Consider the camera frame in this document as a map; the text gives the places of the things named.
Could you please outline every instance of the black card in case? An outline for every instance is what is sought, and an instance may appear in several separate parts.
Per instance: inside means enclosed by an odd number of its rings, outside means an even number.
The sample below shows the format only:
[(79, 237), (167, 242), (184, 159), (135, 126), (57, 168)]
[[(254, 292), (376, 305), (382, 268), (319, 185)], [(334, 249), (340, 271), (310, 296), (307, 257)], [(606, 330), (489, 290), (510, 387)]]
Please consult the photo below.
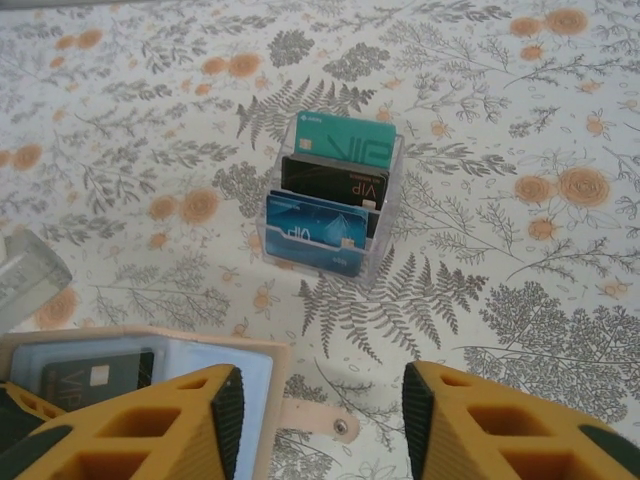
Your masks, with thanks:
[(312, 155), (282, 158), (282, 188), (310, 197), (369, 210), (367, 237), (373, 238), (387, 193), (389, 172), (381, 168)]
[(49, 363), (42, 369), (40, 396), (71, 412), (148, 387), (153, 363), (152, 351)]

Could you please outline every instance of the clear plastic block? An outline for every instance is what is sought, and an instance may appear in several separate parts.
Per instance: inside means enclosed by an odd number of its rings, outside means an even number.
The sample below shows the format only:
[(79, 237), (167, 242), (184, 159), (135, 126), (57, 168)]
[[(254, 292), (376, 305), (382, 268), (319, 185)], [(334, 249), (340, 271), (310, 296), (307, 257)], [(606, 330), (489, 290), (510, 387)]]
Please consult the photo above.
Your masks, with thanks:
[(3, 239), (0, 264), (0, 334), (8, 332), (71, 282), (71, 272), (33, 232), (22, 230)]
[[(378, 225), (373, 235), (373, 238), (368, 238), (364, 249), (343, 246), (332, 247), (321, 243), (296, 238), (287, 235), (282, 232), (281, 229), (267, 225), (267, 196), (272, 190), (282, 190), (282, 157), (294, 153), (294, 144), (296, 139), (296, 117), (294, 117), (287, 127), (284, 139), (280, 144), (280, 151), (276, 157), (275, 164), (271, 171), (269, 183), (267, 184), (264, 197), (262, 199), (262, 205), (256, 218), (256, 228), (258, 235), (262, 243), (262, 258), (265, 262), (278, 265), (280, 267), (290, 267), (297, 271), (303, 271), (309, 274), (323, 273), (327, 275), (333, 275), (342, 277), (346, 280), (354, 281), (362, 285), (369, 285), (376, 277), (380, 263), (382, 262), (384, 255), (391, 239), (391, 229), (400, 211), (400, 193), (402, 187), (402, 160), (404, 152), (404, 137), (402, 135), (396, 135), (395, 144), (393, 148), (393, 158), (391, 161), (391, 167), (389, 171), (389, 179), (387, 181), (387, 191), (383, 202), (382, 209), (379, 212), (372, 212), (378, 214)], [(273, 238), (270, 236), (279, 236), (286, 242), (290, 242), (293, 248), (305, 248), (309, 252), (314, 252), (314, 249), (320, 249), (324, 252), (334, 252), (347, 254), (357, 257), (360, 263), (360, 268), (357, 271), (349, 272), (347, 274), (340, 273), (339, 265), (335, 270), (328, 270), (315, 265), (301, 262), (292, 262), (287, 258), (280, 258), (267, 252), (267, 240)], [(339, 256), (335, 256), (336, 262), (339, 261)]]

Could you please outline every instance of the card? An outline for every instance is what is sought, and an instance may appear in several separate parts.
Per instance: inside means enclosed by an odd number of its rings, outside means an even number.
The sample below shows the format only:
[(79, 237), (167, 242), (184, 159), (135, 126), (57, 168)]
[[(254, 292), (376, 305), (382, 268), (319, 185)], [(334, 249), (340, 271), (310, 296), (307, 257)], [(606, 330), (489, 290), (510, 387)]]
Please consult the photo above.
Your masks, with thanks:
[(347, 211), (347, 205), (332, 207), (295, 197), (269, 194), (267, 225), (280, 228), (285, 235), (331, 247), (365, 247), (368, 217), (365, 210)]
[[(282, 188), (310, 197), (380, 211), (387, 192), (389, 172), (380, 168), (344, 164), (310, 155), (282, 158)], [(373, 238), (377, 213), (370, 213), (367, 237)]]
[(154, 353), (53, 362), (42, 369), (40, 396), (67, 412), (151, 385)]
[(389, 170), (396, 127), (388, 123), (302, 111), (294, 150)]
[(367, 212), (358, 208), (349, 212), (346, 205), (329, 208), (290, 195), (291, 198), (267, 196), (267, 225), (277, 229), (266, 230), (267, 253), (345, 276), (357, 276), (363, 254), (343, 247), (365, 248)]

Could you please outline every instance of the card holder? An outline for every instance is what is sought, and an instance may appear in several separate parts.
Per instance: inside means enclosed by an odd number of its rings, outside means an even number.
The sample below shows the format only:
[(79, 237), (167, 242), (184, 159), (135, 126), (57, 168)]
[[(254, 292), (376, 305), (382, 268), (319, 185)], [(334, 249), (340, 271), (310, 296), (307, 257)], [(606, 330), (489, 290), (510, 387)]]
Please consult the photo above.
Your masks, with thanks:
[(282, 189), (282, 159), (295, 154), (297, 116), (287, 127), (275, 159), (271, 176), (264, 192), (261, 208), (256, 218), (256, 229), (262, 244), (262, 258), (265, 262), (280, 267), (318, 275), (326, 273), (370, 285), (386, 253), (391, 229), (400, 211), (400, 192), (403, 176), (404, 137), (395, 136), (393, 157), (389, 170), (386, 195), (382, 208), (368, 211), (367, 242), (364, 248), (348, 244), (333, 247), (319, 242), (290, 235), (282, 229), (267, 223), (267, 201), (272, 191)]

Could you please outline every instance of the table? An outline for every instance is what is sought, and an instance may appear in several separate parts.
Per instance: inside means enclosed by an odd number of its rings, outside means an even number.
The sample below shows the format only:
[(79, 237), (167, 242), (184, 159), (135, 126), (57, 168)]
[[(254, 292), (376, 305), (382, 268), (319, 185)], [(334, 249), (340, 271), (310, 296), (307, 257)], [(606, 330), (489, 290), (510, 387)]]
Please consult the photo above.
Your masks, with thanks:
[[(74, 281), (19, 329), (147, 323), (289, 342), (273, 478), (408, 478), (414, 358), (640, 440), (640, 4), (184, 0), (2, 12), (0, 222)], [(256, 215), (300, 109), (392, 122), (403, 208), (364, 290), (261, 261)]]

